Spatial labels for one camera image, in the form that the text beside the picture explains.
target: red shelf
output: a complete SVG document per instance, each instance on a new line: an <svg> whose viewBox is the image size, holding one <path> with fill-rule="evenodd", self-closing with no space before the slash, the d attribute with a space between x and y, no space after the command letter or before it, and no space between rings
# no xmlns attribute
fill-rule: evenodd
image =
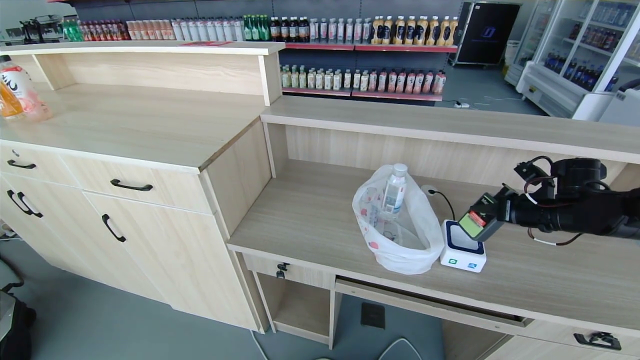
<svg viewBox="0 0 640 360"><path fill-rule="evenodd" d="M332 96L351 96L351 90L323 90L308 88L282 88L282 92L290 94L314 94L314 95L332 95Z"/></svg>
<svg viewBox="0 0 640 360"><path fill-rule="evenodd" d="M353 51L353 44L315 44L308 42L288 42L285 43L287 49L316 49L316 50L341 50Z"/></svg>
<svg viewBox="0 0 640 360"><path fill-rule="evenodd" d="M457 46L360 44L356 51L415 51L418 53L455 53Z"/></svg>
<svg viewBox="0 0 640 360"><path fill-rule="evenodd" d="M400 99L400 100L422 100L422 101L442 101L442 95L434 94L404 94L395 92L360 92L353 91L351 93L353 97L375 97L378 99Z"/></svg>

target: white scanner box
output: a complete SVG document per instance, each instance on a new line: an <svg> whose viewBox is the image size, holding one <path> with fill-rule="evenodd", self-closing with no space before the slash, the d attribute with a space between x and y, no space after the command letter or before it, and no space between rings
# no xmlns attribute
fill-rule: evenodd
<svg viewBox="0 0 640 360"><path fill-rule="evenodd" d="M442 222L445 246L440 255L440 263L452 268L480 272L486 263L484 244L474 241L453 220Z"/></svg>

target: bottle cap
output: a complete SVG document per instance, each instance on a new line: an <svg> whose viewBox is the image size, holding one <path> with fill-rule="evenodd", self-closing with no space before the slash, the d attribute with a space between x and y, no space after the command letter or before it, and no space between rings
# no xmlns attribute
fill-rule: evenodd
<svg viewBox="0 0 640 360"><path fill-rule="evenodd" d="M397 177L403 177L406 175L409 168L405 164L397 163L394 165L393 174Z"/></svg>

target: white wall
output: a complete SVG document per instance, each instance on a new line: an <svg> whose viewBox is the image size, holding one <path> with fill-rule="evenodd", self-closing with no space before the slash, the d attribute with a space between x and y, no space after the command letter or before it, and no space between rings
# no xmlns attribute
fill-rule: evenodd
<svg viewBox="0 0 640 360"><path fill-rule="evenodd" d="M65 3L47 3L46 0L0 0L0 30L19 28L20 20L43 15L75 15L76 9Z"/></svg>

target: drawer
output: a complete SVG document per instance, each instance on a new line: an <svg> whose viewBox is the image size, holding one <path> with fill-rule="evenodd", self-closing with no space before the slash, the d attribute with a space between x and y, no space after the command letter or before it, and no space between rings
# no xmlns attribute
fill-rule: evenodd
<svg viewBox="0 0 640 360"><path fill-rule="evenodd" d="M80 156L61 157L84 190L212 213L196 174Z"/></svg>
<svg viewBox="0 0 640 360"><path fill-rule="evenodd" d="M259 272L260 274L275 277L278 271L282 271L286 280L301 282L302 284L329 290L333 289L335 284L335 274L253 255L243 254L243 257L247 269Z"/></svg>
<svg viewBox="0 0 640 360"><path fill-rule="evenodd" d="M480 357L482 360L636 360L636 357L612 354L589 348L573 347L542 340L514 336L500 346L493 347Z"/></svg>
<svg viewBox="0 0 640 360"><path fill-rule="evenodd" d="M592 348L601 351L613 352L615 354L626 354L640 357L640 338L628 335L620 335L615 332L611 333L620 343L621 350L613 350L611 348L594 347L593 345L580 344L574 334L583 335L589 340L592 334L602 331L601 329L585 329L583 327L572 327L570 325L561 325L558 323L547 322L544 320L535 320L531 323L527 330L522 334L530 338L553 341L554 343L562 343L575 347Z"/></svg>
<svg viewBox="0 0 640 360"><path fill-rule="evenodd" d="M7 174L78 187L60 156L46 149L34 150L28 144L3 141L0 159L0 170Z"/></svg>
<svg viewBox="0 0 640 360"><path fill-rule="evenodd" d="M364 282L338 279L335 281L335 291L503 334L520 334L531 323L530 319L511 314L383 288Z"/></svg>

